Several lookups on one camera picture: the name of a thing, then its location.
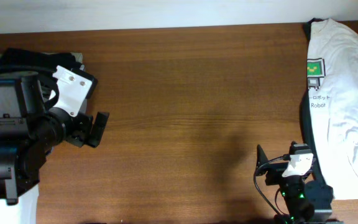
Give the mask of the black shorts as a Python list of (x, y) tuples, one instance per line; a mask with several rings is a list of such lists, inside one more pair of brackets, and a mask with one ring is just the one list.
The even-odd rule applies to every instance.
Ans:
[(24, 49), (6, 49), (0, 56), (0, 74), (12, 72), (37, 72), (51, 75), (62, 66), (69, 70), (76, 68), (84, 71), (80, 62), (82, 54), (33, 52)]

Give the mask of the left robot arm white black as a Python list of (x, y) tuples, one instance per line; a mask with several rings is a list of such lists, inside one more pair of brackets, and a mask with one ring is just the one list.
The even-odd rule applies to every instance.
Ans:
[(39, 171), (55, 146), (101, 142), (109, 113), (66, 112), (59, 96), (56, 78), (0, 74), (0, 223), (36, 222)]

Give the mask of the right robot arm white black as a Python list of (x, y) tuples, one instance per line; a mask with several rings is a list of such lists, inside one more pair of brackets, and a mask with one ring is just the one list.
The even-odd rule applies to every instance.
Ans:
[[(287, 154), (273, 159), (267, 158), (261, 145), (256, 147), (256, 151), (254, 185), (275, 212), (275, 223), (341, 223), (331, 216), (333, 188), (317, 173), (316, 155), (307, 144), (293, 141)], [(265, 177), (267, 186), (278, 186), (275, 197), (281, 196), (284, 199), (286, 212), (279, 209), (277, 202), (271, 202), (261, 191), (257, 183), (260, 176)]]

